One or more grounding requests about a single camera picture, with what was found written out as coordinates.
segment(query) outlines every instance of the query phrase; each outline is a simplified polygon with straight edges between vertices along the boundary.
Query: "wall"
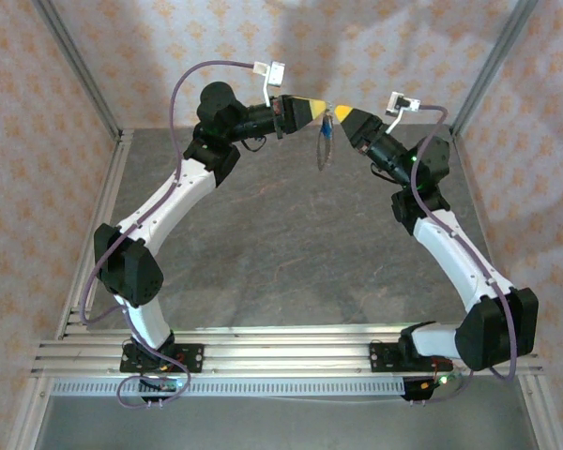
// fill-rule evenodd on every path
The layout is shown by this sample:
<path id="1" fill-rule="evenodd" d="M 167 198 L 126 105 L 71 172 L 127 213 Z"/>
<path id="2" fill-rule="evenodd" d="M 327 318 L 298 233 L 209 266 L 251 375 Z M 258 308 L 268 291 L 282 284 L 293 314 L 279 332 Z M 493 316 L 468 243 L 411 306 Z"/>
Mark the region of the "wall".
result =
<path id="1" fill-rule="evenodd" d="M 0 0 L 0 448 L 53 338 L 113 143 L 29 0 Z"/>
<path id="2" fill-rule="evenodd" d="M 515 0 L 54 1 L 124 128 L 164 128 L 181 73 L 206 59 L 286 63 L 283 92 L 382 112 L 392 90 L 456 114 Z M 193 125 L 202 88 L 225 80 L 262 103 L 262 78 L 202 70 L 182 89 Z M 429 123 L 428 114 L 405 121 Z"/>
<path id="3" fill-rule="evenodd" d="M 539 2 L 464 141 L 495 260 L 540 299 L 563 422 L 563 0 Z"/>

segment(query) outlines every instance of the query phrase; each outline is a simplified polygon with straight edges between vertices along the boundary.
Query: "end effector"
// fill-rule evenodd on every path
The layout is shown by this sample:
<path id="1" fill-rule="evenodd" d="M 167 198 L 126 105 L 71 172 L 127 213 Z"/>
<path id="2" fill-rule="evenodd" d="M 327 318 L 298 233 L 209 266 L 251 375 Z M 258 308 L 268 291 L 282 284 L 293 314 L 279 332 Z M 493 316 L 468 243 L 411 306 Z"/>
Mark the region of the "end effector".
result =
<path id="1" fill-rule="evenodd" d="M 385 124 L 378 116 L 344 105 L 336 107 L 335 113 L 348 141 L 361 155 L 368 157 L 399 185 L 409 185 L 422 140 L 407 150 L 389 134 L 393 125 Z M 449 143 L 434 138 L 430 147 L 429 156 L 418 166 L 417 180 L 421 186 L 437 185 L 449 174 Z"/>
<path id="2" fill-rule="evenodd" d="M 212 82 L 200 95 L 200 123 L 194 129 L 194 138 L 234 143 L 275 133 L 281 139 L 306 127 L 326 107 L 323 100 L 288 95 L 271 97 L 268 105 L 247 107 L 229 84 Z"/>

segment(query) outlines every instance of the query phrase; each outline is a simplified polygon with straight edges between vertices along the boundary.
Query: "purple cable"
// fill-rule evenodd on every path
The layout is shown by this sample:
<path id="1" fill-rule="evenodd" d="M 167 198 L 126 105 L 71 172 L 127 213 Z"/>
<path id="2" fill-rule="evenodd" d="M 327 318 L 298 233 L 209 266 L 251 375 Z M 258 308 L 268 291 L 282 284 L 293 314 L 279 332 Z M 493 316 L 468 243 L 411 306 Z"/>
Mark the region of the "purple cable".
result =
<path id="1" fill-rule="evenodd" d="M 152 214 L 154 214 L 167 200 L 169 200 L 169 198 L 171 197 L 171 195 L 173 194 L 175 188 L 177 187 L 177 184 L 180 182 L 181 180 L 181 165 L 182 165 L 182 161 L 183 161 L 183 152 L 181 151 L 181 148 L 179 148 L 179 143 L 177 143 L 177 140 L 175 139 L 175 121 L 174 121 L 174 115 L 175 115 L 175 99 L 177 97 L 177 92 L 179 91 L 179 88 L 181 87 L 181 84 L 191 75 L 192 72 L 198 70 L 199 68 L 204 68 L 206 66 L 234 66 L 234 67 L 238 67 L 238 68 L 253 68 L 254 64 L 249 64 L 249 63 L 240 63 L 237 61 L 227 61 L 227 60 L 211 60 L 211 61 L 204 61 L 200 64 L 197 64 L 193 67 L 191 67 L 190 69 L 188 69 L 186 71 L 186 73 L 184 73 L 181 78 L 177 81 L 177 83 L 175 84 L 175 87 L 173 89 L 173 93 L 171 94 L 171 103 L 169 104 L 169 130 L 171 132 L 171 142 L 173 143 L 173 148 L 175 150 L 175 152 L 177 153 L 177 165 L 175 167 L 175 179 L 174 182 L 169 186 L 169 188 L 167 189 L 167 191 L 163 194 L 163 196 L 152 206 L 150 207 L 145 213 L 143 213 L 138 220 L 133 223 L 129 228 L 127 228 L 120 236 L 118 239 L 116 239 L 114 241 L 114 243 L 104 252 L 104 254 L 99 258 L 98 262 L 96 263 L 96 265 L 94 266 L 94 268 L 92 269 L 92 271 L 90 272 L 90 276 L 88 277 L 86 283 L 84 284 L 84 289 L 82 290 L 82 295 L 81 295 L 81 299 L 80 299 L 80 320 L 82 321 L 82 323 L 84 325 L 90 325 L 92 323 L 96 323 L 101 321 L 102 319 L 104 319 L 106 316 L 108 316 L 109 314 L 122 309 L 123 310 L 123 315 L 125 317 L 125 320 L 128 324 L 129 329 L 131 330 L 131 333 L 135 336 L 136 340 L 138 342 L 140 342 L 140 344 L 142 344 L 143 347 L 146 348 L 146 350 L 150 353 L 152 353 L 153 355 L 157 356 L 158 358 L 167 361 L 171 364 L 174 364 L 176 366 L 178 366 L 179 368 L 181 368 L 184 372 L 186 372 L 186 375 L 188 376 L 188 379 L 186 381 L 186 383 L 184 384 L 184 386 L 177 392 L 175 393 L 175 395 L 165 399 L 165 400 L 160 400 L 159 404 L 160 406 L 169 403 L 170 401 L 173 401 L 176 398 L 179 398 L 179 396 L 181 394 L 183 394 L 186 389 L 188 389 L 188 387 L 190 386 L 190 372 L 186 369 L 186 367 L 181 364 L 179 361 L 174 360 L 173 358 L 170 358 L 169 356 L 166 356 L 160 352 L 157 352 L 156 350 L 152 349 L 148 343 L 140 336 L 140 334 L 138 333 L 138 330 L 135 328 L 135 326 L 133 325 L 133 323 L 131 322 L 131 319 L 129 318 L 129 315 L 127 313 L 127 308 L 123 307 L 123 305 L 117 305 L 115 307 L 111 307 L 110 309 L 107 309 L 105 312 L 101 313 L 98 317 L 94 318 L 94 319 L 89 319 L 86 315 L 85 315 L 85 308 L 87 305 L 87 297 L 89 296 L 89 293 L 92 289 L 92 284 L 94 282 L 94 280 L 96 279 L 96 277 L 98 276 L 99 270 L 100 268 L 106 263 L 106 261 L 109 259 L 109 257 L 114 253 L 114 251 L 121 245 L 121 243 L 134 231 L 136 230 L 138 227 L 142 227 L 142 223 L 144 223 L 145 220 L 147 220 L 150 216 L 152 216 Z M 142 375 L 133 375 L 131 377 L 127 377 L 125 380 L 123 380 L 119 386 L 117 387 L 116 390 L 116 395 L 117 395 L 117 399 L 119 400 L 119 403 L 124 406 L 125 408 L 132 408 L 132 409 L 142 409 L 142 408 L 149 408 L 150 407 L 150 403 L 148 403 L 147 405 L 131 405 L 129 403 L 125 403 L 122 399 L 121 399 L 121 388 L 123 386 L 124 383 L 128 382 L 129 380 L 145 380 L 145 381 L 149 381 L 149 382 L 153 382 L 155 380 L 162 380 L 162 381 L 171 381 L 173 379 L 171 378 L 159 378 L 159 379 L 154 379 L 154 378 L 149 378 L 149 377 L 144 377 Z"/>
<path id="2" fill-rule="evenodd" d="M 461 245 L 461 247 L 463 247 L 463 249 L 467 252 L 467 254 L 471 257 L 471 259 L 479 267 L 479 270 L 481 270 L 481 272 L 486 277 L 486 279 L 493 279 L 492 274 L 488 271 L 488 269 L 486 269 L 486 267 L 484 266 L 482 261 L 479 259 L 476 251 L 471 246 L 469 246 L 469 244 L 467 244 L 467 242 L 458 233 L 454 232 L 454 230 L 449 225 L 447 225 L 442 220 L 440 220 L 440 218 L 438 218 L 438 216 L 436 216 L 430 210 L 430 208 L 428 208 L 425 205 L 425 203 L 423 202 L 423 200 L 419 196 L 419 193 L 417 191 L 417 169 L 418 169 L 419 163 L 421 162 L 421 159 L 423 158 L 423 153 L 425 152 L 428 145 L 430 144 L 430 141 L 435 136 L 435 134 L 438 132 L 438 130 L 440 129 L 440 127 L 442 126 L 442 124 L 446 120 L 447 116 L 449 115 L 449 112 L 447 111 L 447 109 L 442 107 L 442 106 L 421 105 L 421 106 L 419 106 L 419 109 L 420 110 L 428 110 L 428 111 L 440 111 L 442 113 L 442 115 L 441 115 L 440 119 L 438 120 L 438 122 L 435 124 L 435 126 L 432 129 L 432 131 L 430 132 L 430 134 L 427 135 L 427 137 L 425 138 L 425 140 L 421 144 L 421 147 L 418 150 L 417 159 L 415 160 L 415 164 L 413 164 L 413 168 L 411 169 L 411 190 L 413 191 L 413 196 L 415 197 L 415 201 L 417 202 L 419 207 L 425 212 L 425 214 L 427 215 L 428 218 L 431 218 L 440 228 L 442 228 L 450 236 L 454 236 L 454 238 Z M 515 378 L 515 370 L 517 369 L 517 338 L 515 336 L 515 324 L 513 323 L 513 316 L 510 312 L 509 303 L 507 302 L 507 298 L 505 297 L 505 294 L 502 293 L 502 291 L 498 287 L 498 284 L 496 283 L 496 281 L 494 281 L 490 285 L 495 290 L 496 295 L 498 295 L 498 298 L 500 299 L 500 303 L 503 307 L 503 310 L 505 311 L 505 316 L 507 318 L 507 329 L 509 331 L 509 343 L 510 343 L 509 374 L 506 377 L 504 377 L 503 375 L 498 373 L 494 367 L 490 367 L 490 370 L 500 380 L 510 382 Z"/>

